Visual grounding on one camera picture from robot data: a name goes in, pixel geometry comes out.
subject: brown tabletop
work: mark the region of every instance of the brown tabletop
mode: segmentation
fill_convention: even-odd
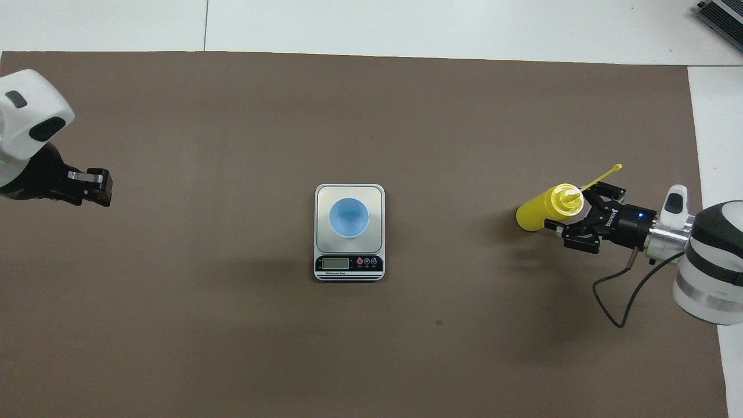
[[[722,417],[675,267],[614,328],[599,255],[516,207],[607,179],[701,208],[687,70],[236,53],[3,53],[77,119],[110,208],[0,200],[2,417]],[[318,283],[314,191],[386,191],[385,277]],[[619,315],[650,267],[602,288]]]

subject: white floor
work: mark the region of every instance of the white floor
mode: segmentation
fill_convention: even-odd
[[[0,51],[272,51],[687,65],[702,202],[743,199],[743,54],[696,0],[1,0]],[[743,324],[719,327],[743,418]]]

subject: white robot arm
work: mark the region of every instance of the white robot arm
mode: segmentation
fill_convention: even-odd
[[[743,201],[720,203],[692,216],[687,189],[680,184],[669,189],[660,212],[624,205],[624,193],[623,188],[596,183],[583,192],[591,204],[584,219],[570,225],[545,220],[567,248],[597,254],[601,240],[607,239],[634,250],[624,270],[594,283],[596,299],[611,322],[624,326],[637,292],[669,263],[678,263],[673,297],[686,312],[713,324],[743,322]],[[662,263],[637,286],[618,322],[601,302],[596,285],[627,272],[639,251],[645,251],[650,264]]]
[[[23,70],[0,77],[0,194],[11,199],[83,199],[111,204],[107,170],[82,173],[62,161],[49,140],[75,114],[41,74]]]

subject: scale platform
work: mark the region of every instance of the scale platform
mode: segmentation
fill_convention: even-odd
[[[385,271],[384,189],[321,184],[315,190],[315,277],[376,281]]]

